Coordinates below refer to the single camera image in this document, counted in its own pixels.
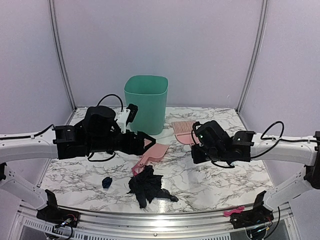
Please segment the pink plastic dustpan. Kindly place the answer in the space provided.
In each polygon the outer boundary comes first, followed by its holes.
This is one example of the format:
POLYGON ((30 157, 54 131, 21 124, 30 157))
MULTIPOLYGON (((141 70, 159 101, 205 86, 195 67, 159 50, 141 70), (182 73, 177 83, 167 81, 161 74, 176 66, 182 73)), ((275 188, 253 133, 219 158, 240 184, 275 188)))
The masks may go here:
POLYGON ((142 155, 140 160, 133 168, 140 168, 141 173, 144 170, 145 166, 149 165, 150 163, 157 163, 161 161, 168 149, 169 145, 156 143, 142 155))

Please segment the pink hand brush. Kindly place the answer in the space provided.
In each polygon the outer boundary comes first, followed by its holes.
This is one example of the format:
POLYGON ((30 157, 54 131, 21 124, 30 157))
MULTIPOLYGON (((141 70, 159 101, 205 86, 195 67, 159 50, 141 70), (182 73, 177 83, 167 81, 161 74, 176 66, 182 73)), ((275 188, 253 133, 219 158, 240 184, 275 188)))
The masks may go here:
POLYGON ((195 134, 192 135, 195 120, 174 121, 171 123, 176 140, 183 145, 199 144, 195 134))

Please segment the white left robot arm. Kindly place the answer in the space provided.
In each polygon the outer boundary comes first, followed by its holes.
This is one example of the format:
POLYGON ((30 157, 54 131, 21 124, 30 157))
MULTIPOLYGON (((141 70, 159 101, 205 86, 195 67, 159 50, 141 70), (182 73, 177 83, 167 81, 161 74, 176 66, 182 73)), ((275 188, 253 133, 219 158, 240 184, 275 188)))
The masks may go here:
POLYGON ((0 188, 33 206, 53 223, 63 219, 55 194, 37 188, 15 174, 7 163, 29 159, 66 160, 77 157, 91 158, 94 153, 116 151, 128 155, 143 155, 156 144, 150 135, 127 129, 138 107, 130 104, 116 116, 116 112, 103 105, 91 106, 84 119, 75 125, 50 125, 38 133, 12 134, 0 138, 0 188))

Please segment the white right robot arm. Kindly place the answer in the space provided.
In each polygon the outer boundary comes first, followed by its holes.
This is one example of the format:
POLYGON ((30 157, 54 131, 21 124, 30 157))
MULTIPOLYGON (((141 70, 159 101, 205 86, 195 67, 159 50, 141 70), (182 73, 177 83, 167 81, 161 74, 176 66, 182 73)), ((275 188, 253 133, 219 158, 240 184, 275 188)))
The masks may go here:
POLYGON ((211 161, 215 166, 224 163, 231 169, 235 162, 280 161, 299 163, 303 167, 272 190, 261 192, 255 199, 254 208, 247 219, 258 224, 285 202, 301 194, 320 188, 320 133, 306 137, 267 135, 266 132, 242 130, 229 136, 217 121, 192 124, 191 155, 195 164, 211 161))

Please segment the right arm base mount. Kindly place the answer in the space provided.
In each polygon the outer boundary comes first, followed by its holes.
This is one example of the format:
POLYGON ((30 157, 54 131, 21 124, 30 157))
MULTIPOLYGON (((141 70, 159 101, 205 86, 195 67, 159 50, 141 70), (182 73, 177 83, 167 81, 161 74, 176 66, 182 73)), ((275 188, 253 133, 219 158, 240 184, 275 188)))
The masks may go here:
POLYGON ((264 190, 256 196, 251 210, 231 214, 229 222, 234 229, 251 227, 274 220, 273 210, 269 210, 264 206, 265 194, 266 191, 264 190))

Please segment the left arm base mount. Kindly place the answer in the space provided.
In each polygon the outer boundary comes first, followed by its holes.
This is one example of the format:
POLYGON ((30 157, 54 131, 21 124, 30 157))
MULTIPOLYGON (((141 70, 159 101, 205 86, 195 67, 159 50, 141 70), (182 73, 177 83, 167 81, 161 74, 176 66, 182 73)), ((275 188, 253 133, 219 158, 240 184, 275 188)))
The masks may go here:
POLYGON ((36 217, 40 220, 54 223, 56 225, 61 225, 67 220, 70 220, 68 225, 72 228, 76 228, 80 213, 78 211, 58 207, 55 194, 48 189, 44 192, 47 196, 46 206, 41 210, 37 210, 36 217))

